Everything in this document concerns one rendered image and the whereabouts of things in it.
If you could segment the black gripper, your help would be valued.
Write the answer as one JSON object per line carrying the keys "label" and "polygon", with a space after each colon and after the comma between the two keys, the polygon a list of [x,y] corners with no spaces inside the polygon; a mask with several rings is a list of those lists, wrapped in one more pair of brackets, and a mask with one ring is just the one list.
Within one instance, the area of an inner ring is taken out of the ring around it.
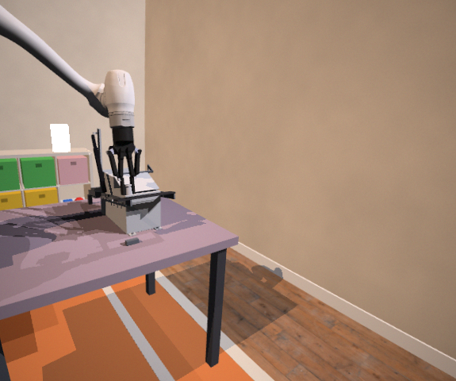
{"label": "black gripper", "polygon": [[[123,178],[124,174],[124,156],[128,163],[129,171],[129,180],[132,193],[135,194],[135,183],[136,175],[140,173],[140,154],[141,149],[136,148],[134,145],[133,138],[133,129],[132,128],[115,128],[112,129],[113,133],[113,148],[106,151],[106,154],[109,157],[110,165],[112,168],[113,176],[117,177],[117,180],[120,181],[121,186],[121,195],[125,195],[125,180]],[[132,153],[135,151],[135,163],[133,167],[132,163]],[[117,165],[114,159],[114,152],[117,154],[118,158],[118,172]],[[119,174],[118,174],[119,173]]]}

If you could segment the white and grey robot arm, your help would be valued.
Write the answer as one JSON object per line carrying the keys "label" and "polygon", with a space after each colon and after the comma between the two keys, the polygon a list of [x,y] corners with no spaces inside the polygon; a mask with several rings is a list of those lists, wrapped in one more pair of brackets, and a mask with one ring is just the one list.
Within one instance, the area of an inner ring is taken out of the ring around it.
{"label": "white and grey robot arm", "polygon": [[111,129],[135,127],[135,94],[132,79],[128,72],[122,70],[108,71],[105,77],[105,84],[94,84],[87,81],[31,29],[21,23],[1,5],[0,35],[21,46],[85,96],[90,106],[103,117],[109,119],[109,127]]}

